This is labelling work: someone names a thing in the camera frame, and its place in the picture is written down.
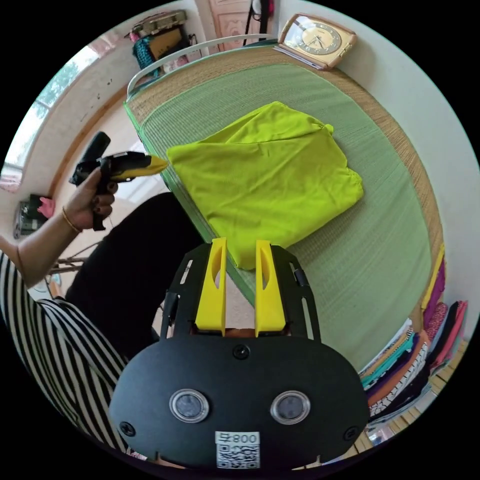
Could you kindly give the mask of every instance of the qr code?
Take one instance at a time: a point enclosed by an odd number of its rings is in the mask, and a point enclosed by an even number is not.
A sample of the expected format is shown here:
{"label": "qr code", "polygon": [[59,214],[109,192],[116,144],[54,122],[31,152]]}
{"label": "qr code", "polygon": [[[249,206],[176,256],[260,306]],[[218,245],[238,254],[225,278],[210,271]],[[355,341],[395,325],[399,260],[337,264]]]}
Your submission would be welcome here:
{"label": "qr code", "polygon": [[259,469],[260,445],[217,445],[219,469]]}

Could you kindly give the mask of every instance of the metal bed frame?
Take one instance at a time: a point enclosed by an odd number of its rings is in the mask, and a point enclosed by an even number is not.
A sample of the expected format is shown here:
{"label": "metal bed frame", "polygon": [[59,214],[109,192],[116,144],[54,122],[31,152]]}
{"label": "metal bed frame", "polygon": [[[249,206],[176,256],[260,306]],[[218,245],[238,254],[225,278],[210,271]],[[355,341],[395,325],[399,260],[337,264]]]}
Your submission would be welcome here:
{"label": "metal bed frame", "polygon": [[[126,89],[126,96],[127,98],[130,97],[130,95],[135,90],[137,84],[143,77],[145,77],[148,74],[151,74],[153,71],[162,67],[164,64],[171,62],[173,60],[176,60],[182,57],[183,55],[191,54],[192,52],[196,52],[197,50],[208,49],[210,47],[216,47],[221,44],[235,42],[237,40],[274,40],[276,38],[277,38],[276,35],[271,35],[268,33],[248,33],[246,35],[225,36],[223,38],[208,40],[202,43],[197,43],[195,45],[188,46],[186,48],[183,48],[182,50],[176,51],[175,53],[164,56],[163,58],[159,58],[157,61],[153,62],[151,65],[145,67],[143,70],[140,70],[136,75],[133,76],[133,78],[128,83],[128,87]],[[208,53],[208,55],[203,56],[202,59],[208,57],[209,55],[212,55],[212,54]]]}

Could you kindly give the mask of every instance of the alarm clock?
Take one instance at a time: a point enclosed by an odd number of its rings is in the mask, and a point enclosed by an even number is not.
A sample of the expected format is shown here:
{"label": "alarm clock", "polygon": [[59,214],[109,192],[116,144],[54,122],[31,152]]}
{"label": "alarm clock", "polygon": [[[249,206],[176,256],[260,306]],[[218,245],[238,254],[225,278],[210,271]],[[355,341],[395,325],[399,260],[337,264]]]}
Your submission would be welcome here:
{"label": "alarm clock", "polygon": [[326,18],[296,13],[283,28],[275,50],[318,70],[330,70],[354,46],[357,35]]}

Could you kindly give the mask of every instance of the green mat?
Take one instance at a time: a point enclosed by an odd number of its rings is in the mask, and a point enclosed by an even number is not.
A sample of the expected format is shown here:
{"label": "green mat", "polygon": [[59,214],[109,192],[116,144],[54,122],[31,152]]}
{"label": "green mat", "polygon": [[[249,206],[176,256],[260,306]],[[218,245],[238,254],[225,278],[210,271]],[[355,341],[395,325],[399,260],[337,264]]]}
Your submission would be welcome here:
{"label": "green mat", "polygon": [[[138,134],[151,153],[166,158],[168,148],[202,140],[273,101],[333,125],[348,166],[363,179],[365,195],[359,203],[289,249],[313,289],[323,342],[360,370],[415,307],[432,261],[410,174],[370,117],[323,78],[299,66],[276,64],[229,73],[184,91],[137,125]],[[164,179],[210,241],[212,230],[171,166]],[[253,303],[254,273],[237,270],[231,261],[228,273]]]}

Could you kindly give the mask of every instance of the teal cloth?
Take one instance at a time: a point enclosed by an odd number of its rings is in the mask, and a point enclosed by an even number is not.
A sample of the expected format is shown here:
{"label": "teal cloth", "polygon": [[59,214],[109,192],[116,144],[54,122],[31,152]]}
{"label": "teal cloth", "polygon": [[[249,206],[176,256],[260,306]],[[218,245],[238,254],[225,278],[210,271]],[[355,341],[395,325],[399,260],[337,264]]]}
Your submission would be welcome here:
{"label": "teal cloth", "polygon": [[410,335],[410,338],[405,340],[403,343],[399,345],[399,347],[390,355],[387,359],[385,359],[370,375],[367,375],[361,379],[361,384],[366,387],[370,382],[373,382],[375,379],[380,377],[384,372],[386,372],[390,367],[399,359],[399,357],[406,352],[407,350],[411,349],[414,345],[414,337],[415,335]]}

